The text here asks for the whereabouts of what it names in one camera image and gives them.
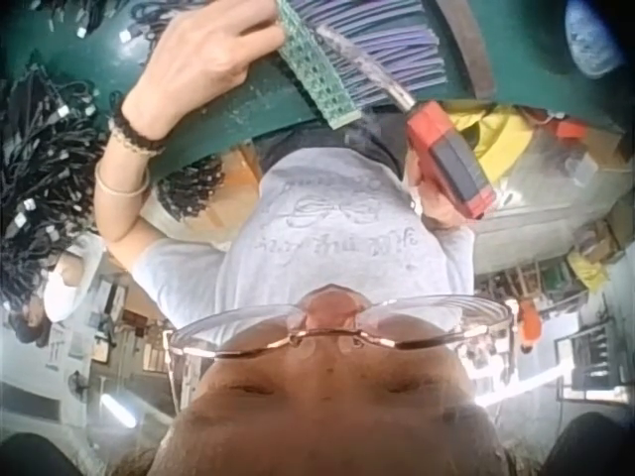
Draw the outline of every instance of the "nose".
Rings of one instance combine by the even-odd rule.
[[[306,309],[306,328],[311,330],[350,326],[361,306],[346,291],[326,290],[311,297]]]

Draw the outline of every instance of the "white t-shirt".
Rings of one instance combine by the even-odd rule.
[[[227,252],[163,239],[132,274],[176,326],[329,284],[373,302],[473,294],[474,235],[433,234],[394,174],[348,149],[302,149],[270,169]],[[443,325],[449,329],[456,322]]]

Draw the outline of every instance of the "woman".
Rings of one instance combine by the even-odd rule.
[[[444,345],[465,337],[447,331],[507,310],[450,296],[472,294],[473,235],[428,183],[425,226],[412,210],[403,118],[260,141],[261,200],[226,254],[139,216],[148,162],[186,114],[283,44],[276,22],[275,0],[181,14],[111,124],[99,231],[180,329],[170,348],[181,413],[156,451],[116,474],[507,474]]]

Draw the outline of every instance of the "wrist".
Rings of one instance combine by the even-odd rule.
[[[121,105],[121,112],[135,132],[151,141],[165,139],[179,122],[161,106],[160,97],[138,84]]]

